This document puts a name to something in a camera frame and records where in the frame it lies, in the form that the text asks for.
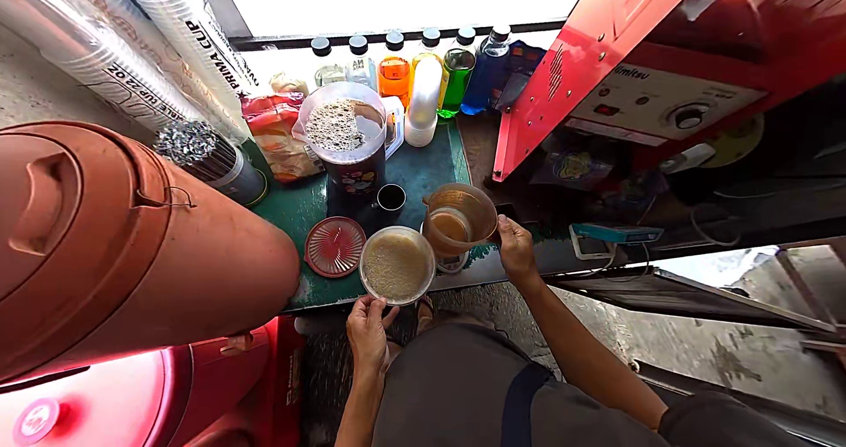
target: digital scale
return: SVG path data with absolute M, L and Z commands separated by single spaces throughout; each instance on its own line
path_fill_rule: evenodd
M 664 229 L 614 224 L 570 224 L 570 240 L 579 260 L 610 259 L 615 246 L 634 246 L 654 242 Z

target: red lid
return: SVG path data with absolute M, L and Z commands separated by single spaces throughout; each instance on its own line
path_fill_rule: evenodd
M 305 237 L 305 263 L 323 277 L 344 277 L 359 266 L 366 239 L 364 229 L 354 220 L 328 217 Z

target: shoulder strap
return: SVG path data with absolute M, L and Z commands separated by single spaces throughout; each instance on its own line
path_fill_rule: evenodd
M 502 409 L 501 447 L 531 447 L 531 403 L 534 393 L 552 376 L 533 361 L 513 378 Z

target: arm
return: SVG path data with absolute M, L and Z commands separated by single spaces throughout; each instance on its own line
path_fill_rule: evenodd
M 534 264 L 531 234 L 505 216 L 499 216 L 497 229 L 505 273 L 523 295 L 567 382 L 657 430 L 667 406 L 546 286 Z
M 353 387 L 335 438 L 336 447 L 366 447 L 373 441 L 375 416 L 385 388 L 385 327 L 399 313 L 395 306 L 383 320 L 384 309 L 385 299 L 366 295 L 355 301 L 347 318 L 347 337 L 353 350 Z

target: green mat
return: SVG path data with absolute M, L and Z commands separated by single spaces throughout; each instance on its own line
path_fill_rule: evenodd
M 267 163 L 255 144 L 247 144 L 243 149 L 256 168 L 270 175 Z M 368 236 L 387 225 L 419 229 L 426 213 L 426 206 L 421 201 L 424 194 L 446 183 L 470 183 L 470 173 L 467 171 L 455 120 L 440 120 L 435 137 L 427 146 L 400 146 L 387 160 L 385 174 L 387 183 L 399 184 L 406 193 L 406 203 L 398 219 L 385 220 L 368 208 L 353 211 L 355 214 L 351 215 L 365 228 Z M 312 226 L 327 215 L 340 215 L 334 207 L 327 214 L 325 173 L 284 186 L 273 183 L 265 200 L 253 207 L 252 211 L 284 230 L 293 240 L 301 258 L 305 236 Z M 300 288 L 285 312 L 349 301 L 365 293 L 358 271 L 340 279 L 327 279 L 317 275 L 305 262 L 301 263 L 301 270 Z

